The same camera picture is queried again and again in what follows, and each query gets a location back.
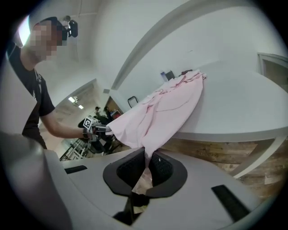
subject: man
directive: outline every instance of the man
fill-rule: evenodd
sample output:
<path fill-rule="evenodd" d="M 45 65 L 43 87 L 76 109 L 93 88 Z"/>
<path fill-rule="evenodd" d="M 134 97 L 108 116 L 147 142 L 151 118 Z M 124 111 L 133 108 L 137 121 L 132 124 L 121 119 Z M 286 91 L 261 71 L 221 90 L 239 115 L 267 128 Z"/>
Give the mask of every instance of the man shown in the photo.
<path fill-rule="evenodd" d="M 109 123 L 110 123 L 111 121 L 113 121 L 113 118 L 112 118 L 112 116 L 111 116 L 111 111 L 109 110 L 108 106 L 105 106 L 103 110 L 104 110 L 104 112 L 106 113 L 106 116 L 107 116 L 107 118 L 108 118 L 108 120 L 109 120 Z"/>
<path fill-rule="evenodd" d="M 57 46 L 67 39 L 65 28 L 56 17 L 47 18 L 37 23 L 27 43 L 19 48 L 14 43 L 8 47 L 9 61 L 29 93 L 37 104 L 28 118 L 22 135 L 36 140 L 47 149 L 38 129 L 39 118 L 53 136 L 61 138 L 89 138 L 89 131 L 83 128 L 71 128 L 60 124 L 54 115 L 54 109 L 46 82 L 35 70 L 35 66 L 56 52 Z"/>

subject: black handle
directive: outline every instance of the black handle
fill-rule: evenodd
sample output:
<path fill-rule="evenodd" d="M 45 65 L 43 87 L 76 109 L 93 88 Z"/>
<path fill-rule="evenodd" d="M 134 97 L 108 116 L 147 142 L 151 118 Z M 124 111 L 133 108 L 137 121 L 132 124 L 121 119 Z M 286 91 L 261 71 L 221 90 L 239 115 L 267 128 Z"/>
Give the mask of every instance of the black handle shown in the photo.
<path fill-rule="evenodd" d="M 133 98 L 135 98 L 136 102 L 138 103 L 138 100 L 137 100 L 137 98 L 136 98 L 135 96 L 132 96 L 132 97 L 128 98 L 128 104 L 129 104 L 129 106 L 130 106 L 131 108 L 132 108 L 132 106 L 130 105 L 129 100 L 131 100 L 131 99 L 133 99 Z"/>

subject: wood paneling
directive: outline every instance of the wood paneling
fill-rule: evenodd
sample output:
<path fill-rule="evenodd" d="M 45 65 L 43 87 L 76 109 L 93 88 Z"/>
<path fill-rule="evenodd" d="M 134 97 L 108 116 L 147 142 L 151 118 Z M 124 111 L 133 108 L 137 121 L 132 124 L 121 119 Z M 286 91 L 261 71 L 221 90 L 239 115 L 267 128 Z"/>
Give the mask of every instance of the wood paneling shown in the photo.
<path fill-rule="evenodd" d="M 109 97 L 106 106 L 108 106 L 110 111 L 113 110 L 118 110 L 121 112 L 121 114 L 123 114 L 122 110 L 119 108 L 119 106 L 116 104 L 116 102 L 114 102 L 114 100 L 112 99 L 112 97 Z"/>
<path fill-rule="evenodd" d="M 259 142 L 195 142 L 170 139 L 162 148 L 209 161 L 226 172 L 233 171 Z M 264 163 L 238 178 L 261 199 L 278 194 L 288 170 L 288 138 Z"/>

